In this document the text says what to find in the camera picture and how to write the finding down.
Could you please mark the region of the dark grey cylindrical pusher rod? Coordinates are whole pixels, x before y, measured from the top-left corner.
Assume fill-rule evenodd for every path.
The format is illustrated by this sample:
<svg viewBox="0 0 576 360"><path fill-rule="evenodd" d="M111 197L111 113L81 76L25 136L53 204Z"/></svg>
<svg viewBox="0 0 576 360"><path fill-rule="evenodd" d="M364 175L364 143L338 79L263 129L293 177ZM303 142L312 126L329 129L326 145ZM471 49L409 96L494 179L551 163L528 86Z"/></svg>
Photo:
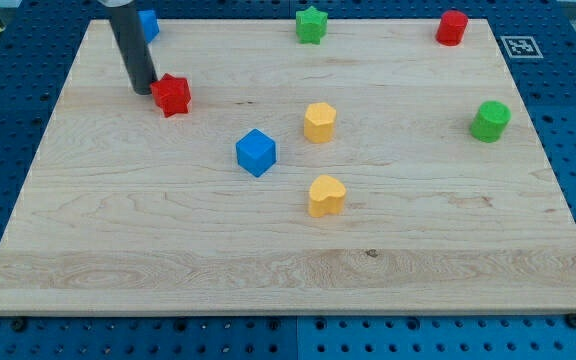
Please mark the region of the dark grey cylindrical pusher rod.
<svg viewBox="0 0 576 360"><path fill-rule="evenodd" d="M136 2L106 0L104 7L134 92L149 95L157 74Z"/></svg>

